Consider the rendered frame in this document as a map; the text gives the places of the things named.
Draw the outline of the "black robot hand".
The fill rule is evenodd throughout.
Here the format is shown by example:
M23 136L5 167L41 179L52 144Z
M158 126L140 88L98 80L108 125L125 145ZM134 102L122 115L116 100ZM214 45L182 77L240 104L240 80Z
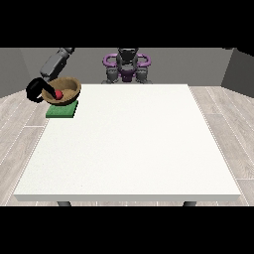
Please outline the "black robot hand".
M47 91L53 98L57 98L56 92L52 86L45 82L41 77L34 78L27 86L27 98L30 101L41 103L44 98L41 96L42 90Z

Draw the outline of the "brown wooden bowl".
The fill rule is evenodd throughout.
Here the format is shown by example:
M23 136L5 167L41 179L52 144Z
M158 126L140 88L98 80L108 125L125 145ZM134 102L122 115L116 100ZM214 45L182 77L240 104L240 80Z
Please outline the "brown wooden bowl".
M63 93L61 100L55 100L47 91L42 90L43 98L51 105L66 106L77 100L81 91L80 82L74 77L59 77L49 82L54 89Z

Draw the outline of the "green square pad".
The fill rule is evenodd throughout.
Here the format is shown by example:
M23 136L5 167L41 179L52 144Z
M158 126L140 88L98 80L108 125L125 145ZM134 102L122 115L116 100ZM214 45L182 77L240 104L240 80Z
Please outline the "green square pad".
M66 106L51 105L46 113L47 118L72 118L74 116L78 101Z

